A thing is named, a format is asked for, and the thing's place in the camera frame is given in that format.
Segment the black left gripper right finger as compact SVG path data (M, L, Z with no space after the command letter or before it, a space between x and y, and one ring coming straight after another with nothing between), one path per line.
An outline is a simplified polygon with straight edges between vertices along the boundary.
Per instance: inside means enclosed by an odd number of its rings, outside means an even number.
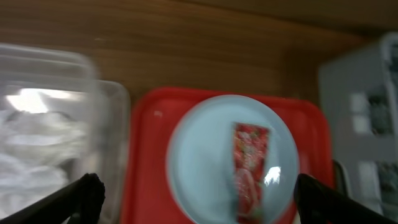
M294 202L303 224L396 224L307 174L297 177Z

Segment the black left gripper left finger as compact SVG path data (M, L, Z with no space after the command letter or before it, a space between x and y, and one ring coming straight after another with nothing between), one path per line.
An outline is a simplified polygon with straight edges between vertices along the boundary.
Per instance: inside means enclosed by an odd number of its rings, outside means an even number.
M105 200L104 183L87 173L66 187L4 218L1 224L97 224Z

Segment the red snack wrapper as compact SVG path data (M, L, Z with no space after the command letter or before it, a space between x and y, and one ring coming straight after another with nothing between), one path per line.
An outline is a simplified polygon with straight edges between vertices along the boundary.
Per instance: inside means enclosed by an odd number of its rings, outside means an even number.
M262 187L267 162L269 129L235 123L233 131L234 181L238 195L238 223L262 221Z

